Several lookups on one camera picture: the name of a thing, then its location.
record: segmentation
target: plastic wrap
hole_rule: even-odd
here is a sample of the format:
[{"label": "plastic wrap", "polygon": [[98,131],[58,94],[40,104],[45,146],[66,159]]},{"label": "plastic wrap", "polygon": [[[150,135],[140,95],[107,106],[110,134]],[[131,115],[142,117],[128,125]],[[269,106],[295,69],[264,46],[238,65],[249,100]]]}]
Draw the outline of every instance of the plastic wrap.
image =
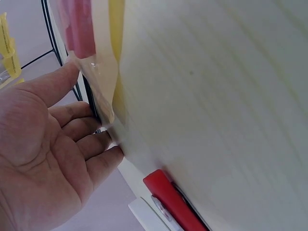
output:
[{"label": "plastic wrap", "polygon": [[100,117],[111,123],[118,62],[111,42],[109,7],[108,0],[51,1],[69,56],[87,78]]}]

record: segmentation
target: yellow tag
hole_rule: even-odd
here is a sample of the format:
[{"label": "yellow tag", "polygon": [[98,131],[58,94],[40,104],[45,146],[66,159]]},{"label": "yellow tag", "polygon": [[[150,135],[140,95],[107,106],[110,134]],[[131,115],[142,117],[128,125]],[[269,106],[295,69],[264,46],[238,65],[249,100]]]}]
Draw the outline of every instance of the yellow tag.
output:
[{"label": "yellow tag", "polygon": [[14,85],[19,84],[19,83],[23,83],[24,81],[25,81],[24,78],[21,78]]},{"label": "yellow tag", "polygon": [[[15,40],[13,38],[10,39],[10,42],[11,42],[12,46],[15,47]],[[9,73],[9,75],[13,79],[20,76],[21,66],[20,66],[20,63],[19,63],[17,52],[15,52],[12,57],[7,58],[7,59],[3,59],[2,63],[3,63],[3,66],[5,67],[5,69],[7,70],[7,72]]]},{"label": "yellow tag", "polygon": [[0,54],[3,58],[9,58],[15,50],[10,44],[9,27],[6,21],[6,13],[0,15]]},{"label": "yellow tag", "polygon": [[[13,38],[10,39],[10,43],[15,48],[15,40]],[[11,81],[13,81],[14,79],[18,78],[21,74],[21,66],[17,52],[14,52],[12,57],[3,59],[2,64],[10,77],[7,78],[7,75],[3,76],[2,81],[0,81],[0,89],[6,86]]]}]

